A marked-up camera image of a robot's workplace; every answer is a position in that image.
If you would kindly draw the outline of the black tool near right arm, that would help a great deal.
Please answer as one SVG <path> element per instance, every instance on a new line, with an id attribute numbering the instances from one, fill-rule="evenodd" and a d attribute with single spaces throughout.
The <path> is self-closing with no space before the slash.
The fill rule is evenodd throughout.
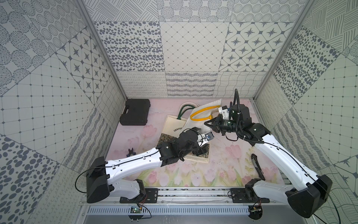
<path id="1" fill-rule="evenodd" d="M 261 180 L 264 180 L 264 181 L 265 181 L 265 177 L 264 177 L 264 175 L 263 175 L 263 171 L 262 171 L 262 169 L 261 169 L 261 166 L 260 166 L 260 164 L 259 164 L 259 162 L 258 162 L 257 156 L 256 156 L 255 154 L 251 154 L 251 160 L 252 160 L 252 163 L 253 163 L 253 165 L 254 165 L 254 168 L 256 169 L 256 171 L 257 171 L 257 173 L 258 173 L 258 175 L 259 175 L 259 178 L 260 178 Z"/>

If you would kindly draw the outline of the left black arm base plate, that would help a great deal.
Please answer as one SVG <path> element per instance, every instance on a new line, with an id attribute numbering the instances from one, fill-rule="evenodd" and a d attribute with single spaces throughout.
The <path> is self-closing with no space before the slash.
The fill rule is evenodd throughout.
<path id="1" fill-rule="evenodd" d="M 158 188 L 145 188 L 145 193 L 140 193 L 134 199 L 127 199 L 125 197 L 120 198 L 120 203 L 157 203 L 158 200 Z"/>

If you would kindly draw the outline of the starry night canvas tote bag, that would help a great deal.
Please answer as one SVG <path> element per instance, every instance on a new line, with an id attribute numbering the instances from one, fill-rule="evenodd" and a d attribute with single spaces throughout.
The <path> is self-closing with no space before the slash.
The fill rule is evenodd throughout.
<path id="1" fill-rule="evenodd" d="M 186 108 L 197 108 L 199 107 L 199 105 L 197 103 L 194 102 L 185 102 L 180 106 L 180 110 L 184 110 Z"/>

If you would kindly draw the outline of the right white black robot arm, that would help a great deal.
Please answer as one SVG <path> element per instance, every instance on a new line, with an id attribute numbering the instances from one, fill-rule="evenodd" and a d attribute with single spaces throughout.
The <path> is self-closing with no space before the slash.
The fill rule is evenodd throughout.
<path id="1" fill-rule="evenodd" d="M 266 155 L 291 182 L 289 185 L 280 185 L 254 178 L 245 185 L 248 200 L 259 202 L 267 198 L 281 202 L 304 218 L 310 218 L 327 202 L 332 180 L 326 175 L 318 175 L 301 163 L 264 125 L 253 123 L 245 105 L 220 107 L 219 115 L 204 124 L 222 135 L 235 133 L 238 139 L 248 142 Z"/>

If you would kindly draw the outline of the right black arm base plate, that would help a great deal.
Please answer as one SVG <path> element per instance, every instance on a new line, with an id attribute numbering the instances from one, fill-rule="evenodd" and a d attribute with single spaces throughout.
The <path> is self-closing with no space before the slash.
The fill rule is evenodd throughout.
<path id="1" fill-rule="evenodd" d="M 231 188 L 227 196 L 233 203 L 269 203 L 267 198 L 259 198 L 252 190 L 246 188 Z"/>

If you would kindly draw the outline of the green handled floral tote bag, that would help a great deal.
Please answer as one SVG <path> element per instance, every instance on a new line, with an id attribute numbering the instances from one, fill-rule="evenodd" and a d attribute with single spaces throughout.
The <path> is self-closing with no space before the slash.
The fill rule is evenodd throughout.
<path id="1" fill-rule="evenodd" d="M 161 133 L 161 136 L 158 140 L 158 145 L 167 142 L 170 140 L 173 140 L 174 138 L 178 137 L 180 133 L 182 132 L 182 128 L 184 124 L 186 123 L 186 118 L 183 117 L 184 113 L 193 110 L 194 108 L 186 108 L 179 111 L 179 114 L 176 116 L 168 115 Z M 209 163 L 210 161 L 210 145 L 206 144 L 208 146 L 208 153 L 201 156 L 194 156 L 193 154 L 188 154 L 186 157 L 184 157 L 185 160 L 195 161 L 195 162 L 201 162 L 201 163 Z"/>

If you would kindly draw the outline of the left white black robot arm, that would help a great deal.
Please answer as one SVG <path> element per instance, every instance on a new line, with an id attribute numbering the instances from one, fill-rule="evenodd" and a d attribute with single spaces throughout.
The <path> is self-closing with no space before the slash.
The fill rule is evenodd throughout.
<path id="1" fill-rule="evenodd" d="M 200 134 L 195 127 L 141 154 L 109 161 L 96 158 L 85 171 L 87 203 L 97 203 L 110 196 L 124 197 L 135 203 L 143 201 L 146 198 L 143 181 L 127 181 L 125 177 L 184 161 L 190 153 L 204 154 L 206 145 L 213 139 L 212 132 Z"/>

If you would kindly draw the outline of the yellow handled illustrated tote bag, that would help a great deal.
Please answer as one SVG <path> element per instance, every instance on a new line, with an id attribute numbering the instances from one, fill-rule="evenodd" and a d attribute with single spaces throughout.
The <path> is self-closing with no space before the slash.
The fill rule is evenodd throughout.
<path id="1" fill-rule="evenodd" d="M 222 100 L 216 100 L 195 108 L 184 124 L 182 131 L 189 130 L 191 128 L 198 128 L 198 133 L 203 134 L 211 131 L 211 128 L 204 125 L 204 122 L 213 119 L 215 111 L 222 106 Z"/>

